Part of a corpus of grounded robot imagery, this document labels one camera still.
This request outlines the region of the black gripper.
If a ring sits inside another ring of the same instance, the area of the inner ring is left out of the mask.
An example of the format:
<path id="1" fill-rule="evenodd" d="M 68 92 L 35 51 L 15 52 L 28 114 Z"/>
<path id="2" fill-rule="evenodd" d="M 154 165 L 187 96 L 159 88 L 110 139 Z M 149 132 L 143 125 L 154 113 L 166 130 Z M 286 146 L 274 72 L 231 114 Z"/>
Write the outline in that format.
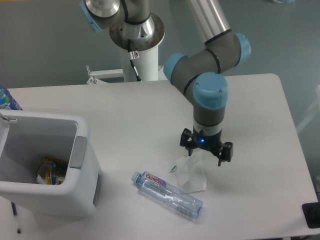
<path id="1" fill-rule="evenodd" d="M 233 143 L 221 142 L 222 131 L 213 135 L 204 135 L 202 130 L 197 132 L 195 129 L 193 133 L 188 128 L 182 131 L 180 137 L 180 146 L 188 151 L 188 156 L 193 154 L 193 150 L 200 148 L 211 152 L 218 158 L 218 166 L 222 162 L 230 162 L 233 157 Z"/>

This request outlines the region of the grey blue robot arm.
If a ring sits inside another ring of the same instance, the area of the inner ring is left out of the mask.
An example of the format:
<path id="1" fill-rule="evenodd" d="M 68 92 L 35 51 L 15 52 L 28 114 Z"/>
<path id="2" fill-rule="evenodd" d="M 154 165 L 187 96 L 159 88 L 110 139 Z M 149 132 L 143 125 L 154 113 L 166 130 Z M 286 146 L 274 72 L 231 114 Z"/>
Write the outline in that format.
<path id="1" fill-rule="evenodd" d="M 108 30 L 120 49 L 126 82 L 158 79 L 158 47 L 165 36 L 163 21 L 147 0 L 82 0 L 80 8 L 95 32 Z M 193 56 L 171 55 L 163 67 L 168 81 L 193 106 L 193 128 L 184 129 L 180 145 L 192 153 L 200 148 L 220 163 L 230 162 L 233 144 L 222 142 L 222 122 L 228 100 L 223 72 L 246 61 L 251 45 L 245 35 L 233 33 L 217 0 L 188 0 L 204 49 Z"/>

